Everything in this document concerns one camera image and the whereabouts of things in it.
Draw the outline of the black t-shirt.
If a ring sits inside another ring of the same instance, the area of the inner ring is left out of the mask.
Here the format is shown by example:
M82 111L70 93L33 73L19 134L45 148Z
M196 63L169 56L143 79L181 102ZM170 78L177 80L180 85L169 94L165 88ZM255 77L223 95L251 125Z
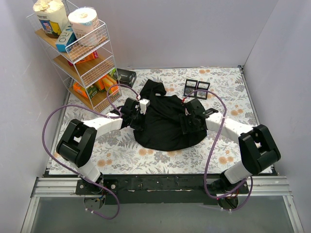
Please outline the black t-shirt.
M179 119L185 113L182 100L177 95L167 96L163 83L147 80L140 91L143 99L150 101L142 131L134 130L135 140L143 147L161 151L182 150L199 144L206 130L184 134Z

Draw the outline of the green box bottom shelf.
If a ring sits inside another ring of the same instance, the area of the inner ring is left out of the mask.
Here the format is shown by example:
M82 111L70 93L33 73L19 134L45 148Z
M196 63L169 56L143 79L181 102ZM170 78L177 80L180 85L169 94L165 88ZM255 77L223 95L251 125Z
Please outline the green box bottom shelf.
M98 94L98 88L94 85L91 85L86 90L90 99L93 99Z

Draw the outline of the aluminium frame rail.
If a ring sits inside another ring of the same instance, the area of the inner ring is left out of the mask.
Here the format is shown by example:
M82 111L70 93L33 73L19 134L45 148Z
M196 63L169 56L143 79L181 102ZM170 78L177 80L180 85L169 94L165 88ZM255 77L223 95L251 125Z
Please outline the aluminium frame rail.
M218 204L100 205L77 195L77 177L38 178L22 226L24 233L302 233L286 177L258 176L238 195L237 211Z

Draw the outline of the blue and white box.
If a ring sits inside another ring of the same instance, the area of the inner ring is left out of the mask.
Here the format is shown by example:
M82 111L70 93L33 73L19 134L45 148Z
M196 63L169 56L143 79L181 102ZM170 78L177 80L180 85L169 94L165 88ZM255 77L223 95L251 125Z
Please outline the blue and white box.
M77 39L73 32L71 23L68 22L63 31L61 32L60 36L58 37L55 45L59 52L67 52L66 47L75 42L76 40Z

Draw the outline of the black display case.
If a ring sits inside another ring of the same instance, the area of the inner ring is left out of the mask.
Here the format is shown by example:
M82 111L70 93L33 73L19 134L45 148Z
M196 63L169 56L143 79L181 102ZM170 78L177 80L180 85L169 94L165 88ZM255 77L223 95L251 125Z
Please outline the black display case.
M199 81L197 85L196 97L201 100L206 100L208 96L208 89L210 87L209 82Z
M190 97L195 97L195 93L191 94L191 92L196 90L198 81L192 79L186 79L185 87L184 87L184 97L189 95Z

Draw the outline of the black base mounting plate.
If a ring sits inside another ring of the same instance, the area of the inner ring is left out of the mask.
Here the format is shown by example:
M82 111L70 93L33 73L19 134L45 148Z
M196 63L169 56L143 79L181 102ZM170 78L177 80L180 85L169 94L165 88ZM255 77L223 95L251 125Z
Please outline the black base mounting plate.
M216 205L217 195L225 194L236 187L224 186L219 175L104 175L101 180L106 190L79 179L75 193L85 197L103 196L107 205L115 203L202 203Z

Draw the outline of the orange snack box middle shelf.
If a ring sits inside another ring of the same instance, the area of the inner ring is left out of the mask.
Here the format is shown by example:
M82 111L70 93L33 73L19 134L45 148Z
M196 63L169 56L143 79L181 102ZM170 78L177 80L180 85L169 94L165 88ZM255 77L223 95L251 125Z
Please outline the orange snack box middle shelf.
M77 61L75 64L81 64L81 63L85 63L88 61L92 61L99 58L97 51L94 51L93 53L87 55L86 57L84 57L83 59L81 59L80 61Z

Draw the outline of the wrapped toilet paper roll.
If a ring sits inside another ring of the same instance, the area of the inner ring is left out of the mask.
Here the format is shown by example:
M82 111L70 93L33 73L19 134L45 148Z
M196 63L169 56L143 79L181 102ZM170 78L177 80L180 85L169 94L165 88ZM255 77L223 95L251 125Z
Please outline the wrapped toilet paper roll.
M100 41L100 34L95 31L99 26L99 19L95 9L91 7L78 8L68 15L73 32L83 46L95 46Z

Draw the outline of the black box on table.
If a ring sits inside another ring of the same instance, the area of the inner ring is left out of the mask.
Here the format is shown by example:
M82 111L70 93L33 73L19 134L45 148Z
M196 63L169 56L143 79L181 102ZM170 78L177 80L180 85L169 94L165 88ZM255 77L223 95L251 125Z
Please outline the black box on table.
M124 84L124 85L127 85L129 87L133 87L133 85L136 81L136 78L137 78L136 72L117 68L117 73L119 76L119 83L120 84Z

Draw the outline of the paper-wrapped jar with label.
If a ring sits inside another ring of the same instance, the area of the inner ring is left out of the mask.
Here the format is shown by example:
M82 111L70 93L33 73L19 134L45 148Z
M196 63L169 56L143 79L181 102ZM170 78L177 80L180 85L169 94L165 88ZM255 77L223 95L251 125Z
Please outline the paper-wrapped jar with label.
M37 0L33 11L45 34L51 38L58 38L68 23L65 5L61 0Z

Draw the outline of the left black display case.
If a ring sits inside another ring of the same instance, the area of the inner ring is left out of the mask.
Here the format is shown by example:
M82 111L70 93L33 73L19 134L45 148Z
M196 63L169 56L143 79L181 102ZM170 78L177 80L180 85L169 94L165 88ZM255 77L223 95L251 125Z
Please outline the left black display case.
M191 92L196 90L198 81L192 79L186 79L185 87L184 87L184 97L189 95L190 97L195 97L195 93L191 94Z

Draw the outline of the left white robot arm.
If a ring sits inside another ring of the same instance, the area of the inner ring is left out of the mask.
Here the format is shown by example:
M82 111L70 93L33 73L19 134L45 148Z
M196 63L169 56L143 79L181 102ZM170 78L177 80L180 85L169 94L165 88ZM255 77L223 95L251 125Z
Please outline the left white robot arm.
M106 117L80 121L73 119L63 133L56 152L68 161L82 178L86 178L86 187L92 194L99 194L103 190L101 172L91 161L95 140L111 131L131 127L142 130L147 107L147 99L135 100L128 98L121 107L122 115L108 113Z

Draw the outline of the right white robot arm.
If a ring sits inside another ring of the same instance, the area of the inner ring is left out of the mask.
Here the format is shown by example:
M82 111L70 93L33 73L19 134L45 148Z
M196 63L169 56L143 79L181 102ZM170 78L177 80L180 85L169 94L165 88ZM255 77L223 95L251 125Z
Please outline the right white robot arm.
M281 159L277 145L265 125L250 126L226 118L213 108L205 109L199 100L183 103L185 113L179 115L184 134L203 130L217 132L237 143L241 161L223 171L219 179L207 184L211 190L233 192L238 183L251 175L257 175Z

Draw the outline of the yellow orange box bottom shelf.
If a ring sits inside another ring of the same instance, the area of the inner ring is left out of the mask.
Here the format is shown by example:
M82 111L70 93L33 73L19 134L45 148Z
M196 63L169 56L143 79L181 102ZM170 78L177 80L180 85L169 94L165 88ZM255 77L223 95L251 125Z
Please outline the yellow orange box bottom shelf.
M94 85L100 92L107 91L111 86L115 84L117 84L117 81L109 74L106 74L94 83Z

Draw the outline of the orange box bottom left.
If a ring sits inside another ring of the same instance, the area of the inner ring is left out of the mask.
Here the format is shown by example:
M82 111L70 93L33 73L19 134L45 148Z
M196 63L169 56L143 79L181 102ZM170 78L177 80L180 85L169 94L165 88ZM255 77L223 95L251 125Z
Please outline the orange box bottom left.
M75 92L77 92L78 94L80 94L81 96L88 98L88 95L86 93L86 90L78 83L78 82L74 82L73 86L72 86L73 90Z

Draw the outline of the right black display case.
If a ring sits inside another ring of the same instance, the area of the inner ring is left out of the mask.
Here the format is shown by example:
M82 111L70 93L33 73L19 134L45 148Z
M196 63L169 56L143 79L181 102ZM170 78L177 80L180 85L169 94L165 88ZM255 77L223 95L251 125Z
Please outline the right black display case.
M201 100L206 100L208 96L208 89L210 87L209 82L199 81L197 85L196 97Z

